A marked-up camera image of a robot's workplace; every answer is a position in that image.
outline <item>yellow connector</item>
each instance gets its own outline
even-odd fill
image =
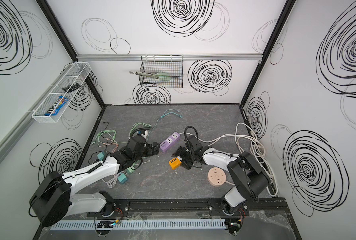
[[[179,167],[181,165],[181,163],[182,163],[181,158],[179,156],[175,157],[169,161],[170,167],[172,169],[176,169],[177,167]]]

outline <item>round extension socket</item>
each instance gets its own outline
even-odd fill
[[[219,167],[213,167],[209,170],[209,173],[207,174],[207,180],[209,180],[209,183],[211,185],[219,187],[220,185],[225,183],[226,174]]]

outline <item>black aluminum profile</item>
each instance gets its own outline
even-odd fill
[[[79,156],[78,161],[76,162],[76,165],[75,165],[74,170],[78,170],[79,168],[81,168],[82,163],[83,163],[83,160],[84,160],[84,158],[86,157],[87,151],[88,151],[88,149],[89,149],[89,147],[90,147],[90,145],[91,145],[91,142],[92,142],[93,139],[94,139],[95,132],[96,132],[96,130],[98,129],[99,123],[101,122],[101,119],[102,119],[102,116],[103,116],[103,113],[104,113],[105,110],[106,110],[106,106],[104,106],[104,107],[101,109],[101,111],[100,111],[100,113],[99,113],[99,115],[98,115],[98,118],[97,118],[96,121],[95,121],[94,127],[93,127],[93,129],[91,130],[90,135],[88,136],[87,142],[86,142],[86,144],[84,145],[84,148],[83,148],[83,150],[82,150],[82,153],[81,153],[81,155]]]
[[[50,5],[47,3],[46,0],[36,0],[36,2],[38,3],[39,7],[41,8],[43,14],[46,16],[51,27],[54,29],[54,32],[58,36],[60,42],[64,46],[64,48],[67,51],[68,55],[70,56],[71,60],[78,61],[78,59],[76,58],[76,56],[77,56],[76,51],[74,50],[74,47],[71,45],[65,32],[63,31],[62,27],[60,26],[60,23],[58,22],[54,12],[51,10]],[[96,89],[93,82],[91,81],[90,76],[87,76],[85,83],[87,84],[91,93],[94,95],[99,106],[101,108],[103,108],[104,107],[103,99],[102,99],[101,95],[99,95],[98,90]]]
[[[274,47],[274,45],[276,44],[277,38],[279,36],[279,34],[282,31],[283,26],[285,25],[285,22],[287,21],[287,17],[289,16],[294,4],[296,3],[296,0],[287,0],[285,3],[285,6],[282,9],[282,12],[278,18],[278,21],[274,27],[273,32],[271,33],[271,36],[267,42],[267,45],[265,47],[265,50],[263,51],[263,57],[260,63],[258,63],[257,68],[254,71],[254,74],[252,75],[252,78],[250,80],[250,83],[248,85],[248,88],[245,91],[245,94],[243,95],[242,101],[241,101],[241,105],[242,107],[246,104],[246,102],[248,101],[248,98],[255,86],[255,83],[257,82],[263,67],[266,64],[266,61],[268,60],[268,58],[270,57],[270,53]]]

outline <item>power outlet socket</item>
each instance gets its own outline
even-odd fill
[[[161,143],[161,147],[159,150],[161,152],[166,152],[172,145],[174,145],[179,139],[181,138],[180,134],[177,132],[174,132],[173,134],[170,135],[166,140],[164,140]]]

